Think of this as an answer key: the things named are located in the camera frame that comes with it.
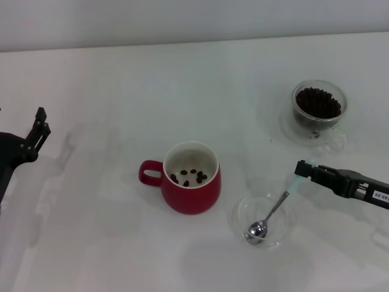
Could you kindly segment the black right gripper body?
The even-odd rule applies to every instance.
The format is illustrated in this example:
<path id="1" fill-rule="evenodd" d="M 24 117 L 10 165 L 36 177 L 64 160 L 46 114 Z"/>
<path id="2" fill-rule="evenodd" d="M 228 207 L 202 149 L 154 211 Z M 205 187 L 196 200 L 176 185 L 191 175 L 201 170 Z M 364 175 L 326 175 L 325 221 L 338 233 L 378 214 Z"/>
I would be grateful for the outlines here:
<path id="1" fill-rule="evenodd" d="M 388 210 L 388 183 L 381 182 L 355 171 L 348 171 L 347 198 L 360 200 Z"/>

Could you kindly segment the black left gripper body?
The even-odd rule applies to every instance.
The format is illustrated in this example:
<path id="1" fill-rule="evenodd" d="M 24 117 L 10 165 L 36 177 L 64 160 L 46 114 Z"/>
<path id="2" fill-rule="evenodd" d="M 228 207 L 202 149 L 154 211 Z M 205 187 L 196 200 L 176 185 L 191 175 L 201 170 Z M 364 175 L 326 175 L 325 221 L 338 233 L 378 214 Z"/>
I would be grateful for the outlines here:
<path id="1" fill-rule="evenodd" d="M 1 201 L 15 169 L 21 164 L 37 160 L 38 152 L 35 149 L 37 141 L 37 134 L 29 133 L 26 138 L 21 138 L 1 132 Z"/>

